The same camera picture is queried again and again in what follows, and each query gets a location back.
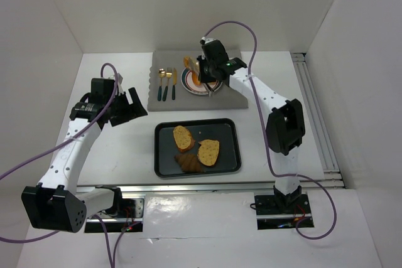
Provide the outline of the bread slice wedge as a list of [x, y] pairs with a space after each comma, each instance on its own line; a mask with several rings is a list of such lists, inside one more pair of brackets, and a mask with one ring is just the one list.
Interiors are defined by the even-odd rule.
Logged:
[[198, 72], [197, 62], [190, 56], [185, 56], [183, 58], [183, 64], [186, 69], [189, 69], [191, 72]]

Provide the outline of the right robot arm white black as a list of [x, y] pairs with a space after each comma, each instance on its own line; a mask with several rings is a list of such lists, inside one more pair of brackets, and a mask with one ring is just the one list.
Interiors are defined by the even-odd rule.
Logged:
[[269, 170], [275, 177], [274, 202], [280, 210], [286, 211], [302, 194], [298, 179], [299, 147], [305, 135], [302, 103], [277, 94], [238, 58], [214, 65], [200, 55], [195, 68], [200, 81], [221, 81], [256, 104]]

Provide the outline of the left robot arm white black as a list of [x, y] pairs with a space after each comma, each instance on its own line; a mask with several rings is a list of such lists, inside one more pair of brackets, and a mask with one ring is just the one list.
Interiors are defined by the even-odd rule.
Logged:
[[91, 91], [70, 113], [64, 145], [36, 186], [27, 186], [21, 199], [32, 227], [77, 233], [87, 218], [105, 212], [111, 217], [135, 216], [135, 201], [116, 186], [97, 185], [77, 194], [77, 185], [90, 150], [103, 127], [129, 122], [148, 113], [135, 88], [122, 91], [113, 79], [94, 78]]

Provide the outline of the orange glazed donut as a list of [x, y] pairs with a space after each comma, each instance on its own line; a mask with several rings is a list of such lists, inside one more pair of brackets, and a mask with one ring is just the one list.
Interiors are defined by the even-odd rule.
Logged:
[[[198, 75], [195, 72], [192, 72], [192, 81], [195, 85], [197, 86], [202, 86], [204, 83], [202, 83], [199, 79], [198, 79]], [[217, 81], [214, 82], [208, 82], [208, 85], [216, 85]]]

